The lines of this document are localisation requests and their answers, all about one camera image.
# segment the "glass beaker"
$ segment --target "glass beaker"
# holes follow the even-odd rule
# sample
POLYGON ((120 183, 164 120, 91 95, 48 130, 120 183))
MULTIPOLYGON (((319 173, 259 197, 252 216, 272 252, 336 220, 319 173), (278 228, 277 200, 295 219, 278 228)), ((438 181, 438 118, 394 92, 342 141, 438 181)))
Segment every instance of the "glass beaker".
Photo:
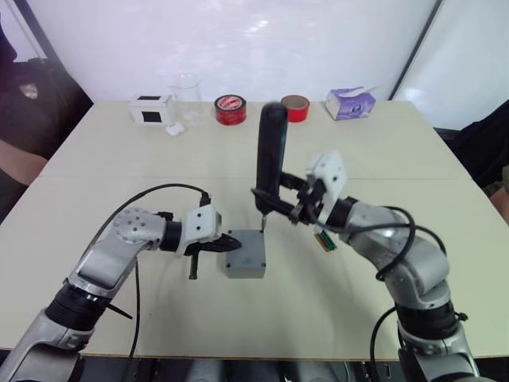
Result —
POLYGON ((170 78, 169 88, 175 95, 177 119, 198 123, 202 115, 200 77, 182 72, 170 78))

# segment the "red tape roll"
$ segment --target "red tape roll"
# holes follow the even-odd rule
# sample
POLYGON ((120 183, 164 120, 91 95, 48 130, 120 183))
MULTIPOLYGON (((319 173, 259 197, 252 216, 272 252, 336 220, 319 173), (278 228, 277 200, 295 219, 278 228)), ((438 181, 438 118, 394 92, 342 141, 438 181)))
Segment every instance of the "red tape roll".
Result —
POLYGON ((302 122, 308 117, 309 100, 302 95, 287 95, 281 103, 288 109, 289 122, 302 122))
POLYGON ((228 94, 216 99, 216 119, 223 125, 238 125, 246 119, 246 100, 239 95, 228 94))

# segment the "white wall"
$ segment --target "white wall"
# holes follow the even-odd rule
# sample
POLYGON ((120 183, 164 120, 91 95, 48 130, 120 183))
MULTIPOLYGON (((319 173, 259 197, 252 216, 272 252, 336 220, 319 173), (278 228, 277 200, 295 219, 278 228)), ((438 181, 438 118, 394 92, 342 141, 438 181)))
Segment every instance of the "white wall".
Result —
POLYGON ((456 130, 509 99, 509 2, 444 1, 395 98, 456 130))
POLYGON ((386 98, 433 0, 29 1, 65 67, 93 100, 167 92, 168 74, 202 94, 268 100, 381 85, 386 98))
POLYGON ((37 57, 36 50, 31 45, 5 0, 0 0, 0 15, 2 30, 6 34, 7 40, 16 49, 17 58, 15 61, 27 61, 29 58, 37 57))

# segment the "small white box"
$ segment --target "small white box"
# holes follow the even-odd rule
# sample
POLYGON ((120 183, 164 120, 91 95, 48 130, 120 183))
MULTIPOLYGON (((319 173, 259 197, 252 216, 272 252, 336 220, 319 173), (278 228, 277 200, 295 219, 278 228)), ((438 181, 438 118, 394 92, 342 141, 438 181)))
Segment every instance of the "small white box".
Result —
POLYGON ((143 125, 172 126, 175 123, 171 95, 140 95, 129 103, 134 121, 143 125))

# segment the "table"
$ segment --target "table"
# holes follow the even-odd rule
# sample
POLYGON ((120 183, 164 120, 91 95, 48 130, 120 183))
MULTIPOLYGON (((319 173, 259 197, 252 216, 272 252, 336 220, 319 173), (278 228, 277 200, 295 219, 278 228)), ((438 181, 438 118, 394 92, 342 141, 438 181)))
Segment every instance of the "table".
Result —
MULTIPOLYGON (((256 174, 263 103, 247 120, 224 126, 204 106, 203 121, 176 138, 134 123, 128 103, 96 104, 55 153, 42 176, 251 179, 256 174)), ((367 119, 333 121, 313 103, 303 123, 289 125, 285 171, 304 174, 313 157, 339 150, 351 179, 469 179, 464 167, 408 102, 379 102, 367 119)))

